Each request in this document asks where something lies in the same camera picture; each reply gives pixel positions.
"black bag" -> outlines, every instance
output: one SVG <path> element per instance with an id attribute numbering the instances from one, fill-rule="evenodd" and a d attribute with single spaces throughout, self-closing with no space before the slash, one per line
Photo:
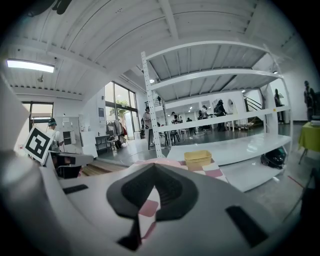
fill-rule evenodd
<path id="1" fill-rule="evenodd" d="M 122 145 L 121 145 L 120 140 L 116 140 L 116 142 L 114 144 L 115 144 L 115 147 L 117 150 L 121 149 Z"/>
<path id="2" fill-rule="evenodd" d="M 261 155 L 261 163 L 271 168 L 282 169 L 286 159 L 286 152 L 282 147 L 276 148 L 270 152 Z"/>
<path id="3" fill-rule="evenodd" d="M 221 109 L 218 105 L 216 105 L 213 109 L 213 112 L 216 114 L 216 115 L 221 115 Z"/>

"ceiling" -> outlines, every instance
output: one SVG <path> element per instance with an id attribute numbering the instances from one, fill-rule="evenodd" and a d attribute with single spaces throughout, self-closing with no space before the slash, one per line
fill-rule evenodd
<path id="1" fill-rule="evenodd" d="M 142 51 L 150 55 L 205 40 L 267 44 L 285 58 L 297 51 L 298 35 L 281 11 L 263 0 L 72 0 L 61 15 L 50 7 L 17 21 L 0 50 L 3 77 L 18 94 L 78 100 L 90 99 L 119 76 L 145 91 Z M 190 69 L 197 70 L 202 54 L 190 57 Z M 55 71 L 8 68 L 8 58 L 51 64 Z M 205 56 L 204 65 L 210 61 Z M 167 75 L 160 71 L 161 78 Z"/>

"black backpack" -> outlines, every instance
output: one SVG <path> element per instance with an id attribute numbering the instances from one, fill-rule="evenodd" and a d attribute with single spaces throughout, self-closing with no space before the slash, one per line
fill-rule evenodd
<path id="1" fill-rule="evenodd" d="M 216 114 L 216 115 L 220 115 L 221 114 L 221 109 L 219 108 L 218 105 L 216 105 L 213 109 L 213 112 Z"/>
<path id="2" fill-rule="evenodd" d="M 114 145 L 115 145 L 115 147 L 116 147 L 117 150 L 121 149 L 121 147 L 122 147 L 120 140 L 116 140 L 116 141 L 114 142 Z"/>

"window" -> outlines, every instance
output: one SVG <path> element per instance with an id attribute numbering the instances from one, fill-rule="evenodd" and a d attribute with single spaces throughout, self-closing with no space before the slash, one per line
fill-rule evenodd
<path id="1" fill-rule="evenodd" d="M 136 95 L 132 91 L 130 91 L 129 94 L 130 94 L 130 107 L 135 109 L 136 108 Z"/>
<path id="2" fill-rule="evenodd" d="M 106 102 L 115 103 L 114 83 L 110 82 L 104 87 L 104 97 Z"/>
<path id="3" fill-rule="evenodd" d="M 140 131 L 140 122 L 138 112 L 132 112 L 132 119 L 133 119 L 133 127 L 135 132 Z"/>
<path id="4" fill-rule="evenodd" d="M 114 84 L 115 103 L 121 106 L 130 107 L 129 91 L 116 83 Z"/>
<path id="5" fill-rule="evenodd" d="M 30 112 L 29 131 L 33 126 L 37 126 L 39 130 L 45 132 L 47 130 L 48 121 L 53 116 L 53 103 L 47 102 L 23 102 L 22 105 Z"/>
<path id="6" fill-rule="evenodd" d="M 105 115 L 107 121 L 116 120 L 116 109 L 114 107 L 105 107 Z"/>
<path id="7" fill-rule="evenodd" d="M 29 112 L 29 117 L 25 120 L 25 123 L 19 133 L 19 136 L 15 142 L 14 150 L 21 156 L 25 156 L 26 153 L 22 150 L 24 143 L 27 140 L 29 132 L 33 126 L 36 126 L 40 131 L 46 132 L 48 128 L 48 121 L 53 115 L 53 103 L 47 102 L 23 102 L 22 105 Z"/>
<path id="8" fill-rule="evenodd" d="M 52 118 L 52 104 L 32 104 L 31 118 L 32 119 L 50 119 Z"/>
<path id="9" fill-rule="evenodd" d="M 109 82 L 104 91 L 107 121 L 119 120 L 128 133 L 127 138 L 134 139 L 134 132 L 140 131 L 136 94 L 114 82 Z"/>

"fluorescent light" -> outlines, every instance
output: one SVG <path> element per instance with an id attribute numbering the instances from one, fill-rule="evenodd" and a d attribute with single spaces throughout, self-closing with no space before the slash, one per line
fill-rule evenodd
<path id="1" fill-rule="evenodd" d="M 44 120 L 44 119 L 50 119 L 50 116 L 45 116 L 45 117 L 32 117 L 34 120 Z"/>
<path id="2" fill-rule="evenodd" d="M 38 62 L 24 61 L 19 59 L 8 59 L 6 61 L 9 68 L 20 68 L 20 69 L 28 69 L 28 70 L 38 70 L 44 72 L 53 73 L 55 70 L 55 66 L 42 64 Z"/>

